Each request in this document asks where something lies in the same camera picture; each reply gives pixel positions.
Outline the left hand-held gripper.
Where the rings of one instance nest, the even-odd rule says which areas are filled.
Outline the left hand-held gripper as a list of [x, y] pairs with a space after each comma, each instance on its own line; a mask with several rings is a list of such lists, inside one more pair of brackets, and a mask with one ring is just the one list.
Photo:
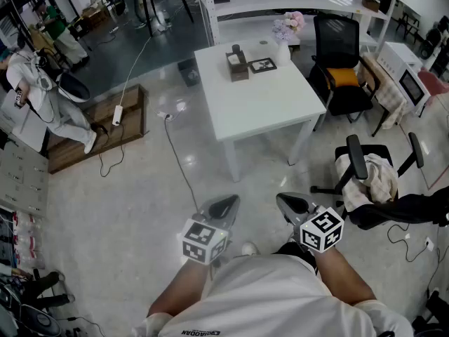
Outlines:
[[206, 201], [185, 223], [181, 234], [182, 255], [202, 265], [210, 265], [224, 253], [240, 202], [237, 194]]

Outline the brown wooden organizer box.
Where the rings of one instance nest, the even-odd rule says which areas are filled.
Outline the brown wooden organizer box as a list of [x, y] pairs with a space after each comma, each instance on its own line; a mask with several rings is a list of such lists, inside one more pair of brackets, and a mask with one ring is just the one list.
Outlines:
[[[242, 51], [240, 51], [239, 53], [226, 53], [226, 59], [227, 59], [227, 56], [231, 55], [231, 54], [237, 54], [238, 57], [240, 55], [244, 55], [244, 53]], [[227, 67], [228, 67], [230, 78], [231, 78], [232, 82], [243, 81], [243, 80], [249, 79], [248, 69], [243, 71], [241, 69], [240, 64], [230, 65], [229, 61], [227, 59]]]

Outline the person's left forearm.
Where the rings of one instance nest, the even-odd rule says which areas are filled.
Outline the person's left forearm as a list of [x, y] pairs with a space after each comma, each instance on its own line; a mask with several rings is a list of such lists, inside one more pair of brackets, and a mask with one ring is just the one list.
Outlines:
[[166, 313], [174, 317], [199, 302], [209, 269], [208, 265], [188, 260], [161, 295], [151, 304], [147, 316]]

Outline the person's right forearm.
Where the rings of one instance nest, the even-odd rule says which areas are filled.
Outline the person's right forearm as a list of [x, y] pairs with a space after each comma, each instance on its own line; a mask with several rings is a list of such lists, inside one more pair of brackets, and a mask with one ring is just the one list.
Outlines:
[[314, 257], [321, 280], [334, 297], [348, 305], [376, 299], [373, 290], [335, 247], [314, 253]]

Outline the person's black trousers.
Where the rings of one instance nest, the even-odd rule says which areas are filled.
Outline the person's black trousers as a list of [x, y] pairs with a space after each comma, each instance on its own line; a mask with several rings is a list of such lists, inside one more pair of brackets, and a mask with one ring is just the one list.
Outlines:
[[298, 257], [301, 261], [308, 263], [315, 271], [317, 271], [314, 255], [309, 249], [297, 244], [295, 241], [285, 243], [277, 252], [275, 252], [275, 254]]

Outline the person's white t-shirt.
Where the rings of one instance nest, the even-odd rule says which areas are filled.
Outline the person's white t-shirt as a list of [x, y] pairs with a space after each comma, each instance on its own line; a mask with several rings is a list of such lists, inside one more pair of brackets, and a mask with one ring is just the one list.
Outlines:
[[204, 297], [176, 316], [147, 317], [129, 337], [413, 337], [410, 322], [378, 300], [349, 305], [312, 266], [287, 255], [227, 263]]

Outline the orange cushion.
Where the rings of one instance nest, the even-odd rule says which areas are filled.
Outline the orange cushion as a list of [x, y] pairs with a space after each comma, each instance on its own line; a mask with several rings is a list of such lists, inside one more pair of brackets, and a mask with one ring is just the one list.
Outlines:
[[355, 86], [359, 87], [358, 79], [354, 69], [352, 68], [327, 68], [327, 71], [335, 80], [335, 87], [341, 86]]

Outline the beige checked tablecloth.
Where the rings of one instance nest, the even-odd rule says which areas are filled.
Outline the beige checked tablecloth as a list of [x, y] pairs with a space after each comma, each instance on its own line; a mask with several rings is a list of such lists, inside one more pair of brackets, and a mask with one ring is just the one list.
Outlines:
[[366, 82], [369, 91], [374, 91], [376, 89], [374, 99], [376, 99], [377, 103], [383, 108], [379, 123], [372, 133], [372, 137], [374, 137], [381, 128], [390, 129], [393, 125], [401, 123], [402, 118], [409, 113], [408, 101], [399, 90], [394, 80], [376, 61], [375, 56], [372, 53], [363, 53], [361, 57], [379, 81], [379, 86], [376, 88], [373, 75], [364, 65], [360, 67], [358, 72], [359, 81]]

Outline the white vase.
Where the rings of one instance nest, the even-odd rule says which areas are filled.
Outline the white vase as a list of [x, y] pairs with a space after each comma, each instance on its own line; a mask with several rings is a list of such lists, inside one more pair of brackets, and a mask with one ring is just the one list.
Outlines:
[[276, 52], [276, 65], [278, 67], [285, 67], [291, 60], [290, 49], [286, 40], [278, 42], [278, 50]]

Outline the brown wooden pallet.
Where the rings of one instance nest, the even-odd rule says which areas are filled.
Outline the brown wooden pallet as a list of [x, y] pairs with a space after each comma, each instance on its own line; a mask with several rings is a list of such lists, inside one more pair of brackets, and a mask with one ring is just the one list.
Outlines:
[[[123, 107], [119, 126], [112, 125], [114, 109]], [[55, 174], [97, 154], [140, 139], [145, 134], [145, 97], [141, 85], [116, 94], [85, 110], [85, 114], [97, 132], [97, 140], [89, 154], [83, 152], [83, 145], [70, 139], [50, 134], [48, 142], [48, 172]]]

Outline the white microwave oven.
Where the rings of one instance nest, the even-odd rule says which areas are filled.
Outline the white microwave oven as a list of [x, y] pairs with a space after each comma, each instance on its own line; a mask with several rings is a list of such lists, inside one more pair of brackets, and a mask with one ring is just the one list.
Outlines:
[[406, 97], [411, 111], [421, 116], [430, 98], [430, 93], [418, 77], [422, 61], [405, 44], [384, 42], [377, 62]]

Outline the purple and pink flowers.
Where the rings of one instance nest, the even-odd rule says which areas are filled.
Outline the purple and pink flowers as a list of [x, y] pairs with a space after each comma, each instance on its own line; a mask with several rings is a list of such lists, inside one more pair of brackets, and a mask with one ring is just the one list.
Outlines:
[[273, 22], [272, 32], [279, 41], [290, 41], [306, 25], [304, 16], [299, 11], [285, 12], [281, 19]]

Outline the white round bin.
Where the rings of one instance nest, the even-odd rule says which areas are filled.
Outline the white round bin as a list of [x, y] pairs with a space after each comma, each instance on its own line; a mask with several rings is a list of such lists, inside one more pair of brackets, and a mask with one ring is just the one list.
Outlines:
[[86, 103], [91, 98], [88, 88], [69, 73], [61, 73], [56, 82], [59, 94], [75, 103]]

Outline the shrink-wrapped water bottle pack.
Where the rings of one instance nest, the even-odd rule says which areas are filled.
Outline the shrink-wrapped water bottle pack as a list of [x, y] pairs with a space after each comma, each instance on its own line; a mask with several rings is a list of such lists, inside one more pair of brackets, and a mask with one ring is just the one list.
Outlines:
[[16, 211], [13, 214], [13, 245], [19, 268], [45, 269], [40, 218]]

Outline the grey filing cabinet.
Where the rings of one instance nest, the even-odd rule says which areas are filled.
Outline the grey filing cabinet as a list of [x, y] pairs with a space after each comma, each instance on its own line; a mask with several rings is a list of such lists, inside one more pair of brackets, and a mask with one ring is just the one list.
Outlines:
[[0, 206], [46, 217], [48, 160], [13, 135], [0, 148]]

